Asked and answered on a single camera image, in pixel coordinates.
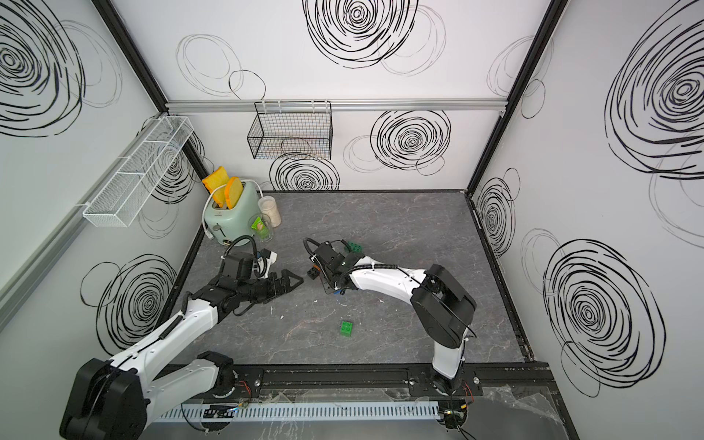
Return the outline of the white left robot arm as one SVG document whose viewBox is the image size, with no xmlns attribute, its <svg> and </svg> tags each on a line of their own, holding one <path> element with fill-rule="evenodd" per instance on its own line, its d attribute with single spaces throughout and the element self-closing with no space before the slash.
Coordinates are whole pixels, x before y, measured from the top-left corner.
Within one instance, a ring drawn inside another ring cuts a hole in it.
<svg viewBox="0 0 704 440">
<path fill-rule="evenodd" d="M 287 269 L 271 271 L 271 253 L 225 257 L 218 273 L 181 311 L 108 360 L 77 372 L 62 421 L 64 439 L 137 439 L 159 417 L 192 397 L 228 397 L 240 381 L 231 357 L 206 351 L 167 375 L 161 372 L 198 337 L 235 313 L 290 293 L 304 282 Z"/>
</svg>

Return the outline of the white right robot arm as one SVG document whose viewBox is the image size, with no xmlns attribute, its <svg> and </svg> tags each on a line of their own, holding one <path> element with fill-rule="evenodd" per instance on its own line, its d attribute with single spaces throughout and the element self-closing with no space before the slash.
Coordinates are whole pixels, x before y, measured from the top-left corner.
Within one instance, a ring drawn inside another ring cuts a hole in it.
<svg viewBox="0 0 704 440">
<path fill-rule="evenodd" d="M 408 269 L 382 263 L 365 255 L 359 247 L 339 241 L 304 239 L 304 249 L 313 263 L 309 277 L 320 276 L 333 293 L 373 291 L 409 304 L 427 335 L 434 341 L 432 366 L 436 377 L 454 381 L 464 363 L 465 346 L 473 335 L 471 324 L 478 304 L 445 267 Z"/>
</svg>

